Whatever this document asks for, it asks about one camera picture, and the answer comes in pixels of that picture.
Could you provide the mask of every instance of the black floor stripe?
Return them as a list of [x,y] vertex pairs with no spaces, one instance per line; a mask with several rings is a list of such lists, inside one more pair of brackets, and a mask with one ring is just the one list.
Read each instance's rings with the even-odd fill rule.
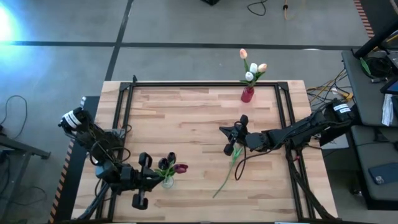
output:
[[56,46],[56,47],[142,47],[142,48],[193,48],[193,49],[275,49],[275,50],[350,50],[358,49],[362,46],[349,45],[285,45],[285,44],[202,44],[202,43],[142,43],[126,42],[123,43],[124,27],[120,32],[117,42],[62,42],[62,41],[0,41],[0,45],[17,46]]
[[275,50],[351,50],[362,46],[347,45],[284,45],[284,44],[200,44],[200,43],[121,43],[121,47],[199,48],[199,49],[275,49]]
[[114,42],[0,41],[0,45],[49,47],[114,47]]
[[112,80],[114,67],[115,67],[116,61],[118,59],[121,42],[123,40],[124,32],[126,31],[126,26],[127,26],[128,20],[129,20],[130,10],[131,10],[131,6],[132,6],[132,2],[133,1],[134,0],[129,0],[127,2],[126,10],[124,11],[122,24],[120,25],[118,38],[116,39],[116,45],[115,45],[115,47],[113,49],[111,60],[109,62],[108,69],[106,71],[105,81],[111,81]]

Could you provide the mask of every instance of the tulip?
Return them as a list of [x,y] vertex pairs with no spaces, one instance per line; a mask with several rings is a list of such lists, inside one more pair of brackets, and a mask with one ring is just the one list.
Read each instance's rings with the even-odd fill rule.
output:
[[259,66],[258,72],[265,72],[267,70],[267,64],[261,64]]
[[251,80],[254,78],[254,75],[251,72],[246,72],[245,77],[247,81],[251,82]]
[[166,158],[162,158],[159,163],[158,163],[159,169],[161,170],[167,170],[170,166],[170,163]]
[[175,165],[173,166],[173,169],[174,169],[174,171],[175,171],[176,173],[178,173],[178,174],[183,174],[183,173],[185,173],[185,172],[187,171],[188,165],[185,165],[185,164],[175,164]]
[[169,154],[168,154],[168,156],[167,156],[167,161],[169,162],[169,163],[171,163],[171,162],[174,162],[175,163],[175,160],[176,160],[177,158],[176,158],[176,155],[175,155],[175,153],[174,152],[170,152]]
[[258,67],[257,67],[257,64],[256,64],[256,63],[252,63],[252,64],[250,65],[250,72],[251,72],[251,73],[256,74],[256,73],[257,73],[257,69],[258,69]]
[[246,59],[248,57],[248,53],[244,49],[241,49],[239,54],[241,55],[241,59]]

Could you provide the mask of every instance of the wooden table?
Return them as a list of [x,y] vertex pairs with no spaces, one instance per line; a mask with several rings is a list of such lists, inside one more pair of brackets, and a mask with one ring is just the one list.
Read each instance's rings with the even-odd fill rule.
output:
[[[311,113],[305,85],[297,80],[288,83],[294,115],[300,120]],[[105,82],[103,85],[95,119],[103,129],[112,126],[119,84]],[[147,210],[131,207],[136,192],[123,192],[116,200],[115,222],[297,221],[284,148],[248,160],[241,180],[235,181],[232,173],[224,189],[212,198],[231,163],[231,158],[223,153],[227,138],[218,127],[232,126],[246,114],[250,132],[280,128],[273,88],[257,87],[250,103],[240,101],[241,92],[241,87],[134,88],[129,117],[132,131],[126,139],[126,147],[132,152],[128,163],[138,169],[138,155],[147,152],[154,159],[154,168],[159,159],[173,151],[177,154],[177,162],[188,164],[189,168],[187,173],[174,176],[171,189],[158,185],[151,193],[146,193]],[[289,124],[285,101],[284,107]],[[311,190],[336,216],[321,151],[306,148],[303,156]],[[86,161],[73,217],[82,214],[94,199],[96,182],[94,167]],[[302,192],[300,196],[307,214]]]

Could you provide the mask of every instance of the gray floor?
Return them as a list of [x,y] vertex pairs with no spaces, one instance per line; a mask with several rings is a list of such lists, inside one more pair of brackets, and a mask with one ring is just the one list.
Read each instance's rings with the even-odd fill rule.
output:
[[[264,17],[248,12],[246,6],[252,2],[221,0],[210,7],[199,0],[135,0],[123,41],[289,47],[361,45],[368,39],[352,0],[307,0],[303,9],[300,1],[289,1],[290,15],[298,13],[291,21],[283,20],[282,0],[269,0]],[[0,1],[0,19],[7,16],[5,23],[0,21],[7,31],[0,40],[115,42],[126,4],[127,0]],[[238,50],[123,47],[112,80],[131,80],[132,75],[140,80],[242,79]],[[22,183],[45,189],[47,201],[13,205],[9,220],[47,221],[69,141],[57,123],[82,96],[99,95],[112,52],[112,47],[0,47],[0,119],[9,96],[24,96],[29,115],[18,140],[52,152],[47,161],[31,160]],[[339,50],[248,52],[250,62],[268,63],[268,80],[305,80],[306,86],[317,86],[343,69]],[[349,85],[348,79],[340,85]],[[21,101],[11,101],[4,123],[10,136],[21,127],[23,109]],[[398,212],[367,211],[340,184],[346,172],[339,172],[331,173],[330,180],[341,218],[390,223],[398,216]],[[29,201],[29,194],[21,200]]]

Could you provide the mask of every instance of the red tulip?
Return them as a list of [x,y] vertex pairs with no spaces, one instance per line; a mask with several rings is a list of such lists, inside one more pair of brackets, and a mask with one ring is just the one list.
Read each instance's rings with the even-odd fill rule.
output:
[[178,173],[178,174],[183,174],[183,173],[185,173],[185,172],[187,171],[188,165],[185,165],[185,164],[175,164],[175,165],[173,166],[173,169],[174,169],[174,171],[175,171],[176,173]]

